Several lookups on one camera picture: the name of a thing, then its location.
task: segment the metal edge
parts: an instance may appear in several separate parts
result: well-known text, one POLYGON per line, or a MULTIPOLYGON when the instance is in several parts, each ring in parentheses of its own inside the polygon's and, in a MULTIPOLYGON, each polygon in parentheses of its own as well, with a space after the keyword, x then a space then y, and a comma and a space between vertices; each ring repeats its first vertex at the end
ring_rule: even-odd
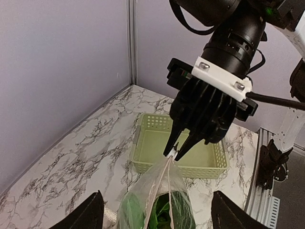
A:
POLYGON ((259 140, 256 150, 254 172, 253 172, 247 203, 244 209, 248 215, 250 215, 252 218, 254 218, 258 222, 266 226, 269 221, 270 209, 272 205, 273 189, 265 190, 261 187, 256 186, 256 178, 258 174, 260 148, 262 145, 266 146, 273 135, 274 135, 273 133, 265 129, 261 128, 259 130, 259 140))
POLYGON ((33 165, 35 165, 44 155, 46 155, 51 149, 53 149, 59 142, 61 142, 61 140, 63 140, 68 134, 70 134, 75 128, 77 128, 81 123, 83 123, 86 119, 88 119, 91 115, 93 115, 95 112, 97 112, 98 110, 100 110, 103 106, 105 106, 110 100, 112 100, 113 98, 117 97, 119 94, 121 94, 123 91, 125 91, 127 88, 129 88, 130 85, 124 87, 123 89, 121 89, 118 93, 116 93, 115 95, 113 95, 111 98, 109 98, 108 100, 106 100, 104 103, 102 103, 98 108, 96 108, 94 111, 90 112, 89 115, 87 115, 84 119, 82 119, 80 122, 78 122, 73 128, 71 128, 67 133, 65 133, 62 137, 60 137, 53 145, 51 145, 47 150, 45 150, 32 164, 30 164, 30 166, 28 166, 23 173, 21 173, 21 175, 19 175, 10 185, 8 188, 6 188, 1 194, 0 197, 2 197, 5 193, 7 193, 11 187, 16 184, 16 182, 22 178, 32 167, 33 165))
POLYGON ((130 84, 138 83, 137 45, 136 45, 136 0, 127 0, 127 39, 130 84))

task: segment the dark floor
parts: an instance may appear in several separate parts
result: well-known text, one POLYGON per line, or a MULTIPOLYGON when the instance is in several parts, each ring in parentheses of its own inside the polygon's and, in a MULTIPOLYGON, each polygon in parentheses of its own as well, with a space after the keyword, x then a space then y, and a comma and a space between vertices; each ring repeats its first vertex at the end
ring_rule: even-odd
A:
POLYGON ((292 152, 287 163, 289 177, 275 182, 273 196, 281 199, 277 229, 305 228, 305 157, 292 152))

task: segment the table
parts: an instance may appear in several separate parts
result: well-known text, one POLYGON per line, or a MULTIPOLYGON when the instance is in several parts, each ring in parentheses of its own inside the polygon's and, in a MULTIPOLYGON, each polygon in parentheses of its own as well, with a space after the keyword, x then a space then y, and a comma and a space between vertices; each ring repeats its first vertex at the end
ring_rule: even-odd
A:
MULTIPOLYGON (((100 190, 109 209, 139 175, 129 153, 142 113, 166 114, 173 100, 130 86, 84 120, 0 198, 0 228, 47 229, 100 190)), ((212 227, 213 192, 244 208, 254 170, 258 135, 232 124, 225 140, 230 168, 217 180, 185 179, 198 229, 212 227)))

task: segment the white marble table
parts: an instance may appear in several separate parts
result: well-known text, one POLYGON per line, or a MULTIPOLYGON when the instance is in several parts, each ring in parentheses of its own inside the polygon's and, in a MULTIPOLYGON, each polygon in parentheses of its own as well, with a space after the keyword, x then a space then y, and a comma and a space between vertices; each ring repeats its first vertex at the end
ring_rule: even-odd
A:
MULTIPOLYGON (((47 229, 100 190, 119 207, 137 181, 128 161, 135 123, 142 113, 169 112, 172 99, 131 86, 68 134, 0 198, 1 229, 47 229)), ((211 201, 220 190, 244 208, 257 134, 232 125, 227 136, 230 168, 217 180, 186 179, 198 229, 212 227, 211 201)))

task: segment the black cable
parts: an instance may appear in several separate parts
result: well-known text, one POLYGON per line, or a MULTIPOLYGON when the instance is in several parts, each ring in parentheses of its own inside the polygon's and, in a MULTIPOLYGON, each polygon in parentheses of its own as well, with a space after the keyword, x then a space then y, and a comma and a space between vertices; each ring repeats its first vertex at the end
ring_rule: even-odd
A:
POLYGON ((262 56, 262 61, 259 62, 257 65, 253 66, 252 68, 250 68, 248 74, 250 74, 250 73, 256 71, 257 69, 263 67, 263 65, 266 63, 266 58, 265 58, 264 54, 262 53, 262 51, 260 51, 260 50, 258 50, 258 51, 262 56))
POLYGON ((274 104, 278 106, 291 107, 294 109, 305 111, 305 103, 300 103, 297 101, 289 100, 289 99, 281 99, 276 97, 271 97, 262 94, 256 94, 254 92, 249 92, 246 94, 247 98, 253 99, 259 102, 274 104))
POLYGON ((175 14, 176 18, 178 19, 178 21, 185 27, 187 28, 189 31, 198 34, 198 35, 209 35, 212 32, 214 32, 217 28, 217 26, 213 26, 212 28, 205 30, 205 31, 200 31, 200 30, 195 30, 193 29, 191 26, 189 26, 189 24, 186 22, 184 15, 182 13, 181 7, 174 1, 174 0, 170 0, 170 5, 171 8, 173 10, 173 13, 175 14))

